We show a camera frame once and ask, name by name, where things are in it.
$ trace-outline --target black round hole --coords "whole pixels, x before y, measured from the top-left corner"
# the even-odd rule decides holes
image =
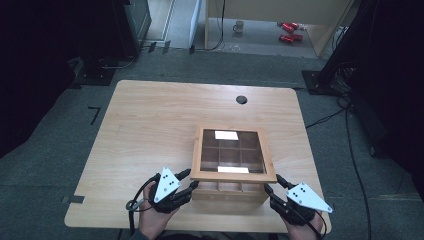
[[[246,98],[245,96],[240,95],[240,96],[238,96],[238,97],[236,98],[236,101],[237,101],[239,104],[246,104],[246,103],[247,103],[247,98]]]

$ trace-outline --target cup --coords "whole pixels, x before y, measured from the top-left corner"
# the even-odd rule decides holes
[[[237,20],[236,25],[233,26],[233,31],[236,32],[236,33],[242,33],[243,32],[243,25],[244,25],[243,21]]]

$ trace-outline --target light wood tabletop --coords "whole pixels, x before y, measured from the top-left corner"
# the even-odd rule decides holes
[[[247,97],[247,103],[236,97]],[[192,165],[199,125],[264,129],[275,171],[323,197],[296,93],[292,89],[122,80],[118,83],[65,217],[70,227],[129,228],[125,204],[156,172]],[[188,187],[189,177],[180,190]],[[285,198],[281,186],[271,184]],[[323,217],[329,232],[328,214]],[[169,230],[287,232],[265,203],[192,200]]]

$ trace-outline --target gray carpet floor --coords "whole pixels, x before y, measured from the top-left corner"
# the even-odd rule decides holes
[[[118,229],[65,226],[68,205],[62,198],[76,189],[119,80],[293,88],[305,87],[301,70],[320,70],[325,63],[314,58],[224,52],[189,55],[174,49],[162,54],[157,49],[143,51],[132,65],[117,70],[108,87],[66,90],[31,138],[0,160],[0,239],[117,238]],[[335,97],[297,93],[305,125],[340,109]],[[101,108],[92,125],[96,110],[89,107]],[[368,140],[354,112],[348,112],[347,118],[369,202],[372,238],[422,239],[424,206],[410,175],[390,159],[370,157]],[[344,113],[308,128],[307,133],[325,198],[335,210],[326,239],[367,239],[367,214],[350,157]],[[122,239],[127,238],[125,230]]]

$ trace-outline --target wooden box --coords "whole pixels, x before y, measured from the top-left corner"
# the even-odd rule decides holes
[[[264,202],[264,183],[277,182],[261,128],[200,126],[191,168],[193,199]]]

